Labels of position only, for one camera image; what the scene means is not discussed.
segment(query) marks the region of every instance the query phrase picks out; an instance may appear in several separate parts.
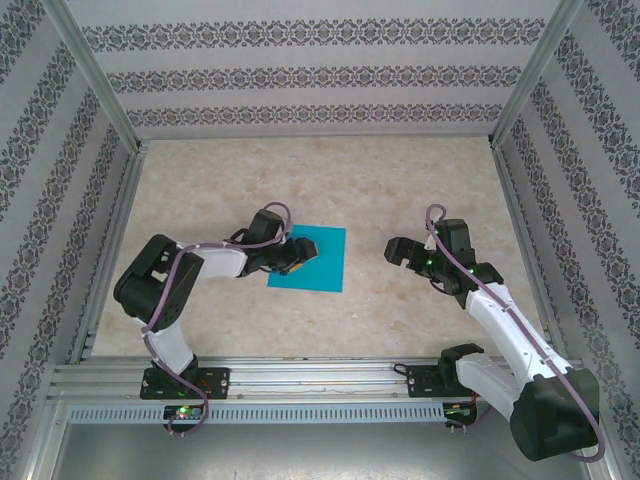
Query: beige floor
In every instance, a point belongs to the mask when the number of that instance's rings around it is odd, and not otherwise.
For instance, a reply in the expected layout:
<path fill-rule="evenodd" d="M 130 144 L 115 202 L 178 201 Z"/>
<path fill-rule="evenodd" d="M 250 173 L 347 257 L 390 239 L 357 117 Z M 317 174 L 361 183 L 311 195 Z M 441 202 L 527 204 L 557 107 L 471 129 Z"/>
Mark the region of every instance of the beige floor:
<path fill-rule="evenodd" d="M 118 258 L 147 240 L 216 241 L 280 200 L 294 222 L 347 228 L 341 294 L 266 287 L 266 274 L 196 284 L 181 317 L 198 355 L 434 356 L 485 331 L 427 280 L 388 264 L 387 240 L 424 241 L 424 212 L 441 202 L 463 218 L 539 328 L 513 227 L 485 138 L 290 138 L 155 141 Z M 133 320 L 109 297 L 94 355 L 144 355 Z"/>

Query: patterned wallpaper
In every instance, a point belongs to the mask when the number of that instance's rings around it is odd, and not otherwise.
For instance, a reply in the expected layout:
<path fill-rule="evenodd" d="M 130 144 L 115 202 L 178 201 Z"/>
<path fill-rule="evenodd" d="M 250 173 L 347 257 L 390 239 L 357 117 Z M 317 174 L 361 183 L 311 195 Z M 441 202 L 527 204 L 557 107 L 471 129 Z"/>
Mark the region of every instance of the patterned wallpaper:
<path fill-rule="evenodd" d="M 37 0 L 0 0 L 0 479 L 88 300 L 129 155 Z"/>
<path fill-rule="evenodd" d="M 557 4 L 68 2 L 143 139 L 488 134 Z"/>
<path fill-rule="evenodd" d="M 502 145 L 565 345 L 640 478 L 639 2 L 588 1 Z"/>

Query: purple cable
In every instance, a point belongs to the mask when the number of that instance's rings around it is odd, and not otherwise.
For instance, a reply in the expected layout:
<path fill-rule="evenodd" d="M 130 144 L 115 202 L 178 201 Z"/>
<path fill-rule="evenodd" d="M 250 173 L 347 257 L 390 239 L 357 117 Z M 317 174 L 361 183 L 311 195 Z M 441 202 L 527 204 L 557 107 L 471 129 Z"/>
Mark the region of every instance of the purple cable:
<path fill-rule="evenodd" d="M 438 208 L 438 209 L 442 210 L 442 215 L 440 216 L 441 220 L 446 216 L 447 209 L 444 208 L 444 206 L 440 205 L 439 203 L 434 203 L 434 204 L 430 205 L 429 208 L 427 208 L 427 218 L 426 218 L 427 229 L 429 230 L 429 233 L 431 233 L 431 236 L 435 240 L 436 245 L 438 245 L 438 248 L 440 249 L 440 251 L 462 273 L 464 273 L 467 277 L 469 277 L 469 279 L 471 279 L 471 281 L 473 281 L 487 295 L 489 295 L 493 300 L 495 300 L 496 303 L 498 305 L 500 305 L 503 310 L 509 312 L 509 315 L 511 316 L 513 321 L 516 323 L 518 328 L 522 331 L 524 336 L 527 337 L 527 340 L 529 340 L 529 343 L 531 343 L 531 345 L 533 345 L 533 348 L 536 350 L 538 355 L 540 355 L 540 357 L 544 360 L 544 362 L 547 365 L 549 365 L 549 368 L 553 371 L 553 373 L 555 373 L 556 376 L 560 379 L 560 382 L 567 389 L 567 391 L 569 392 L 571 397 L 573 397 L 573 399 L 576 401 L 576 403 L 578 404 L 578 406 L 582 410 L 582 413 L 584 413 L 585 416 L 587 417 L 587 420 L 589 420 L 589 423 L 591 424 L 591 427 L 593 427 L 593 430 L 596 433 L 596 437 L 598 438 L 598 451 L 591 457 L 584 457 L 582 455 L 577 455 L 577 454 L 575 454 L 573 452 L 571 452 L 571 455 L 576 457 L 581 462 L 585 462 L 585 463 L 594 463 L 594 462 L 597 462 L 597 461 L 601 460 L 602 457 L 604 457 L 604 450 L 605 450 L 604 435 L 602 434 L 602 430 L 600 430 L 600 425 L 598 425 L 598 422 L 596 421 L 595 417 L 591 413 L 591 410 L 589 410 L 589 407 L 587 407 L 586 403 L 584 402 L 584 400 L 582 400 L 582 398 L 580 397 L 580 394 L 576 391 L 576 389 L 573 388 L 573 385 L 571 385 L 571 383 L 569 383 L 569 380 L 567 380 L 565 378 L 565 376 L 562 374 L 560 369 L 556 366 L 555 363 L 553 363 L 551 358 L 549 358 L 549 356 L 545 352 L 544 348 L 536 341 L 536 339 L 533 337 L 531 332 L 529 332 L 529 330 L 525 327 L 525 325 L 522 322 L 522 320 L 520 319 L 520 317 L 518 317 L 518 315 L 513 310 L 511 310 L 511 308 L 509 308 L 509 305 L 502 298 L 500 298 L 499 295 L 497 295 L 489 287 L 487 287 L 487 285 L 485 285 L 484 282 L 482 282 L 482 280 L 480 280 L 474 274 L 469 272 L 469 270 L 464 268 L 464 266 L 454 258 L 454 256 L 451 254 L 451 252 L 449 252 L 447 250 L 447 248 L 442 243 L 442 240 L 440 240 L 440 238 L 438 237 L 436 229 L 433 226 L 433 222 L 431 221 L 431 212 L 432 212 L 432 210 L 434 208 Z"/>
<path fill-rule="evenodd" d="M 158 365 L 162 370 L 164 370 L 174 380 L 176 380 L 177 382 L 181 383 L 185 387 L 187 387 L 187 388 L 193 390 L 194 392 L 196 392 L 198 394 L 198 396 L 203 401 L 202 414 L 200 416 L 200 421 L 197 424 L 195 424 L 192 428 L 187 430 L 186 432 L 180 432 L 180 436 L 181 437 L 185 437 L 187 435 L 190 435 L 190 434 L 196 432 L 197 430 L 199 430 L 200 428 L 202 428 L 202 426 L 204 425 L 204 422 L 206 421 L 207 417 L 209 416 L 209 399 L 207 398 L 207 394 L 204 393 L 200 388 L 198 388 L 195 385 L 193 385 L 192 383 L 186 381 L 179 374 L 177 374 L 176 372 L 171 370 L 166 363 L 164 363 L 162 360 L 160 360 L 160 356 L 158 355 L 158 352 L 155 350 L 155 348 L 153 348 L 153 345 L 151 345 L 151 342 L 149 341 L 147 335 L 149 334 L 149 332 L 151 332 L 151 330 L 153 329 L 154 325 L 156 324 L 156 322 L 160 318 L 160 313 L 162 312 L 162 309 L 164 308 L 164 304 L 167 302 L 167 298 L 169 297 L 169 292 L 171 291 L 171 286 L 173 285 L 173 282 L 174 282 L 174 280 L 176 278 L 176 272 L 178 271 L 178 265 L 180 264 L 180 261 L 182 260 L 182 257 L 184 257 L 188 252 L 191 252 L 193 250 L 212 250 L 212 249 L 216 249 L 216 248 L 230 248 L 230 249 L 236 249 L 236 250 L 256 249 L 256 248 L 267 247 L 269 245 L 273 245 L 274 243 L 279 243 L 282 239 L 286 239 L 287 235 L 289 235 L 291 233 L 291 229 L 293 227 L 292 220 L 291 220 L 291 210 L 289 209 L 289 207 L 287 207 L 284 203 L 281 203 L 281 202 L 271 202 L 271 203 L 266 204 L 262 208 L 263 209 L 268 209 L 270 207 L 281 207 L 287 213 L 287 218 L 286 218 L 285 223 L 284 223 L 284 229 L 278 235 L 276 235 L 274 238 L 272 238 L 271 240 L 267 240 L 266 242 L 262 242 L 262 243 L 256 243 L 256 244 L 253 244 L 253 245 L 235 245 L 235 244 L 226 243 L 226 242 L 223 242 L 223 243 L 198 243 L 198 244 L 193 244 L 193 245 L 186 245 L 182 250 L 180 250 L 178 252 L 178 254 L 176 255 L 176 258 L 174 259 L 173 264 L 171 265 L 171 270 L 169 271 L 169 275 L 167 275 L 167 279 L 166 279 L 164 287 L 162 289 L 162 295 L 160 295 L 160 300 L 158 301 L 158 305 L 156 306 L 156 309 L 153 311 L 153 315 L 151 316 L 151 320 L 149 320 L 149 323 L 142 328 L 142 337 L 144 339 L 144 344 L 147 347 L 147 350 L 149 350 L 149 353 L 151 354 L 151 357 L 153 358 L 153 361 L 156 363 L 156 365 Z M 169 430 L 169 434 L 170 435 L 173 435 L 174 433 L 176 433 L 174 430 L 171 429 L 171 425 L 173 424 L 173 422 L 175 420 L 176 420 L 176 416 L 173 416 L 173 417 L 171 417 L 169 419 L 169 424 L 167 425 L 167 428 Z"/>

